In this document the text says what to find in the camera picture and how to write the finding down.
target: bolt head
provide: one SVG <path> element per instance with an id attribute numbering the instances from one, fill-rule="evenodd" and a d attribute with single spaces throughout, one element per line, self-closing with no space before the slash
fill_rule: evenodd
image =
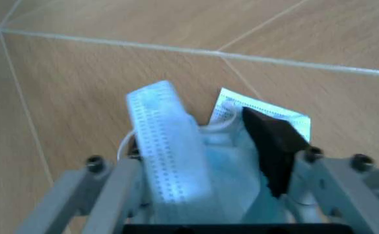
<path id="1" fill-rule="evenodd" d="M 92 173 L 99 173 L 104 169 L 104 160 L 101 156 L 93 155 L 86 161 L 87 169 Z"/>
<path id="2" fill-rule="evenodd" d="M 358 172 L 367 172 L 374 168 L 375 161 L 363 154 L 355 154 L 351 158 L 351 167 Z"/>
<path id="3" fill-rule="evenodd" d="M 310 146 L 305 150 L 305 160 L 309 163 L 313 163 L 323 157 L 324 152 L 318 147 Z"/>

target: folded surgical mask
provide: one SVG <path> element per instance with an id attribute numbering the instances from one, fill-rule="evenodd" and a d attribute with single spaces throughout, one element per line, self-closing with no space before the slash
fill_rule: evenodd
<path id="1" fill-rule="evenodd" d="M 241 118 L 243 106 L 288 120 L 309 140 L 308 117 L 227 89 L 222 89 L 207 126 L 198 126 L 185 112 L 167 81 L 131 92 L 127 104 L 156 224 L 244 220 L 260 193 L 261 173 Z"/>

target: beige floor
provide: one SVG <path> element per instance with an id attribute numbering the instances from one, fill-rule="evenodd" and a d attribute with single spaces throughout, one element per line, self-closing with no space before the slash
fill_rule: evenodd
<path id="1" fill-rule="evenodd" d="M 379 164 L 379 1 L 0 0 L 0 233 L 64 170 L 114 161 L 125 94 L 162 79 L 199 123 L 227 87 Z"/>

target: white elastic ear loop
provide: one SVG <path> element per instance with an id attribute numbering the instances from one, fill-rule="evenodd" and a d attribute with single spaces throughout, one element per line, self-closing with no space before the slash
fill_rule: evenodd
<path id="1" fill-rule="evenodd" d="M 229 127 L 236 120 L 237 115 L 238 115 L 237 106 L 235 106 L 232 102 L 229 102 L 229 101 L 224 102 L 223 106 L 231 111 L 231 113 L 232 113 L 231 118 L 227 119 L 225 121 L 219 122 L 219 123 L 200 126 L 199 129 L 201 132 L 212 133 L 212 132 L 221 131 L 221 130 Z M 120 143 L 119 148 L 117 150 L 117 161 L 119 161 L 120 158 L 122 158 L 122 156 L 124 156 L 126 154 L 126 151 L 127 151 L 126 148 L 128 146 L 130 139 L 133 137 L 134 134 L 135 134 L 134 130 L 131 130 L 123 138 L 123 140 Z"/>
<path id="2" fill-rule="evenodd" d="M 204 132 L 204 133 L 218 132 L 229 127 L 230 125 L 232 125 L 232 123 L 234 123 L 234 121 L 236 120 L 238 116 L 239 108 L 230 101 L 223 102 L 223 106 L 226 109 L 231 111 L 231 118 L 219 123 L 200 126 L 199 129 L 201 132 Z"/>
<path id="3" fill-rule="evenodd" d="M 130 139 L 133 137 L 133 135 L 134 135 L 134 130 L 131 130 L 130 132 L 126 134 L 125 138 L 123 138 L 117 150 L 117 161 L 119 161 L 120 158 L 122 158 L 122 156 L 126 154 L 127 146 L 129 144 Z"/>

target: screw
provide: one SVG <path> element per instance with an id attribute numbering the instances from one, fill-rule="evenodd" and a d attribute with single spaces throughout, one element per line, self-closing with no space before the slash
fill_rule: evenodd
<path id="1" fill-rule="evenodd" d="M 367 172 L 375 166 L 375 161 L 367 155 L 355 154 L 351 158 L 350 164 L 358 172 Z"/>
<path id="2" fill-rule="evenodd" d="M 86 161 L 88 170 L 92 173 L 99 173 L 104 169 L 104 160 L 101 156 L 93 155 Z"/>
<path id="3" fill-rule="evenodd" d="M 322 149 L 318 147 L 310 146 L 305 151 L 305 160 L 309 163 L 313 163 L 316 160 L 323 157 L 324 157 L 324 152 L 322 151 Z"/>

